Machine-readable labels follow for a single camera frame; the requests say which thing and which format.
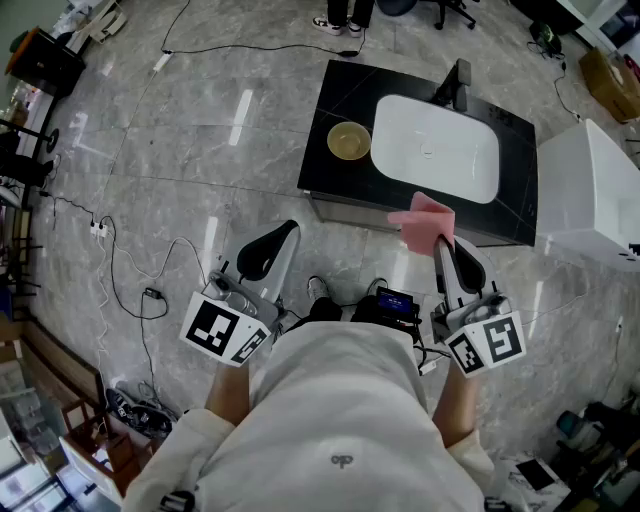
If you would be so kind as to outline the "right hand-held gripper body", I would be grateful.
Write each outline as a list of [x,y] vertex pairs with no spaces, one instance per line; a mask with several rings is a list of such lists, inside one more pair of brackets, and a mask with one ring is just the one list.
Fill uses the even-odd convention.
[[502,293],[456,310],[441,303],[431,313],[436,343],[442,343],[466,378],[523,357],[526,346],[520,315]]

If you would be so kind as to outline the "pink cloth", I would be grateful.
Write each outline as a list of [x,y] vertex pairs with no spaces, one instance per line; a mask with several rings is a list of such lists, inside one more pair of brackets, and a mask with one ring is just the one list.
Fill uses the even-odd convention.
[[407,248],[416,254],[432,257],[440,237],[454,245],[455,212],[422,192],[414,193],[408,211],[391,212],[387,220],[400,226]]

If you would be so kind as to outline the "gold round bowl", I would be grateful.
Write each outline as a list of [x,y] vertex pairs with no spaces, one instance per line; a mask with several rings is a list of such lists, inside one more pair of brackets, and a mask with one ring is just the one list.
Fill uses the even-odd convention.
[[369,153],[371,135],[362,125],[352,121],[344,121],[330,129],[327,135],[327,146],[337,158],[355,161]]

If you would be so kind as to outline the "person's right forearm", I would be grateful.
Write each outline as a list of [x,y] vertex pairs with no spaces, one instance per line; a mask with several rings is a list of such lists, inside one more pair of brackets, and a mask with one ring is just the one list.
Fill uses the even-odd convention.
[[465,439],[475,430],[478,393],[479,379],[465,377],[458,366],[451,363],[432,416],[446,448]]

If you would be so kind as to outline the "person's left forearm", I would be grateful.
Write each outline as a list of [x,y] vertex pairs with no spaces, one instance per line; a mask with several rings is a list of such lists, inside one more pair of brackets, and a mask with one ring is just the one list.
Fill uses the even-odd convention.
[[219,363],[204,408],[238,426],[250,411],[249,366]]

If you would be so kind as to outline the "person's black trousers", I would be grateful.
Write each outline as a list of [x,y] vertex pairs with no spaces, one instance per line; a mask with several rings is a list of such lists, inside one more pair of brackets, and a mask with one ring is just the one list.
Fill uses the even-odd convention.
[[[330,297],[323,296],[317,299],[310,310],[310,313],[299,321],[299,324],[319,321],[337,322],[342,318],[342,308]],[[351,317],[351,322],[379,324],[382,320],[377,299],[375,296],[367,295],[357,304],[355,312]]]

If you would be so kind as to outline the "black waist device with screen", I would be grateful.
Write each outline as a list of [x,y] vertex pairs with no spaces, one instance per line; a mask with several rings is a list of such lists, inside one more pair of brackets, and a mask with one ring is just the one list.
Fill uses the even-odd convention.
[[379,286],[356,305],[352,322],[372,323],[407,333],[415,333],[422,320],[413,297]]

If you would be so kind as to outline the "white sink basin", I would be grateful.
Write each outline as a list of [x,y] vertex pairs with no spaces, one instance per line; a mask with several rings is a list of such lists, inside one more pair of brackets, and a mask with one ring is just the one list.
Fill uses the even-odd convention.
[[376,106],[371,159],[385,176],[478,204],[496,197],[499,140],[485,123],[400,95]]

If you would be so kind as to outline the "black tablet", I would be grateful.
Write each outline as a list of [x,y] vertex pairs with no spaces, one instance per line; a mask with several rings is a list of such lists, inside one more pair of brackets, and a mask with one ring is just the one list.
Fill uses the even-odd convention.
[[516,469],[535,492],[554,483],[554,479],[536,459],[521,462]]

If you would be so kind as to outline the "person's white shirt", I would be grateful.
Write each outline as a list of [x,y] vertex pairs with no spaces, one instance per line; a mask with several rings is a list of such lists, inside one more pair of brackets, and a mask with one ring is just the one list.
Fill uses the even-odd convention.
[[409,335],[310,322],[275,344],[238,425],[185,413],[123,512],[484,512],[494,466],[475,430],[446,448]]

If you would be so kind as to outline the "brown wooden bench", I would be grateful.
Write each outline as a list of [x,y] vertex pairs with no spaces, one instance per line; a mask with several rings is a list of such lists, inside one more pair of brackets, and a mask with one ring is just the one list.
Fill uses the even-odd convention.
[[75,354],[37,320],[23,324],[22,341],[70,391],[91,405],[104,407],[104,385],[99,370]]

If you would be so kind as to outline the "white marble-pattern box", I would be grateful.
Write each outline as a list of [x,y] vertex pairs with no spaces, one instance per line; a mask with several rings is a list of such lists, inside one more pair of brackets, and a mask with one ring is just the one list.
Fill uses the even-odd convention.
[[[554,479],[550,486],[535,492],[517,471],[516,465],[536,459]],[[569,496],[570,489],[542,459],[531,452],[501,456],[496,462],[496,485],[499,497],[515,512],[555,512]]]

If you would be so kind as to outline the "black faucet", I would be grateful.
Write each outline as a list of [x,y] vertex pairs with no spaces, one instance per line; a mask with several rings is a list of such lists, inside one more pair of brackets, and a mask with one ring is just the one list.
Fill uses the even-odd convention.
[[466,112],[466,88],[470,85],[471,64],[465,59],[458,58],[430,102],[441,107],[452,105],[455,111]]

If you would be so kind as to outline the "black marble vanity unit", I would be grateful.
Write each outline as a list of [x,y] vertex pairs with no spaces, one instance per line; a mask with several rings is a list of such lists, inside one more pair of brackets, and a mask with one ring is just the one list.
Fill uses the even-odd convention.
[[[385,176],[371,157],[345,161],[331,153],[327,136],[342,121],[374,127],[377,102],[388,94],[430,99],[438,85],[408,74],[332,60],[328,63],[309,133],[298,187],[312,198],[364,207],[383,213],[408,209],[419,186]],[[468,96],[465,116],[485,123],[499,143],[496,197],[477,204],[452,194],[426,189],[434,200],[452,208],[456,226],[484,236],[484,245],[533,246],[536,237],[538,170],[535,128],[496,105]]]

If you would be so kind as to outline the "black side table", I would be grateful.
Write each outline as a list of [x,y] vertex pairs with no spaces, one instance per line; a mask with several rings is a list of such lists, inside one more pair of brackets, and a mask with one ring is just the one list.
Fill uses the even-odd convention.
[[10,52],[5,74],[54,98],[69,96],[85,69],[77,53],[39,27],[16,37]]

